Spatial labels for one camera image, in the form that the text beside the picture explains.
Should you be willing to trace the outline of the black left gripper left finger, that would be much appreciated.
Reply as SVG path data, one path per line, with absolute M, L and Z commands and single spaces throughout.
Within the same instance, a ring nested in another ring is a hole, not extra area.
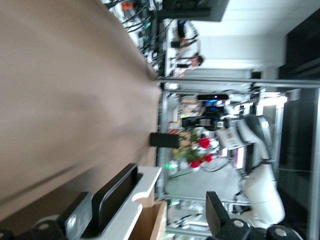
M 9 229 L 1 229 L 0 238 L 2 240 L 79 240 L 91 219 L 91 193 L 82 192 L 56 219 L 40 220 L 19 235 L 14 235 Z

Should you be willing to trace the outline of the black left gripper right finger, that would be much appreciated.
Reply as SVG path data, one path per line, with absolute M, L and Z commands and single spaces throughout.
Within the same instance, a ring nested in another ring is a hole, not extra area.
M 240 218 L 230 218 L 218 195 L 206 193 L 205 216 L 211 232 L 209 240 L 301 240 L 293 229 L 272 225 L 266 230 L 250 226 Z

